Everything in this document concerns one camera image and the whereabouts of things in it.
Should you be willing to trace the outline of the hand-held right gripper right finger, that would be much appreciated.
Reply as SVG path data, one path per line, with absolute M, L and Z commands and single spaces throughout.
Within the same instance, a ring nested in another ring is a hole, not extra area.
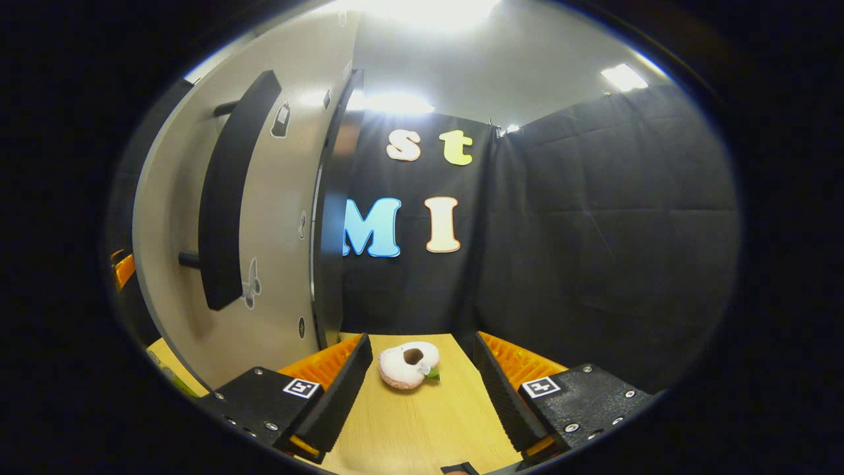
M 608 435 L 654 394 L 596 364 L 564 367 L 491 334 L 474 334 L 474 366 L 524 464 L 539 464 Z

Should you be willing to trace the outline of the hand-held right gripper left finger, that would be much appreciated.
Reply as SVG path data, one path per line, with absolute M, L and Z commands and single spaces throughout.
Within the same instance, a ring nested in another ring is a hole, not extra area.
M 359 333 L 281 370 L 253 367 L 196 403 L 265 446 L 320 464 L 371 363 L 370 337 Z

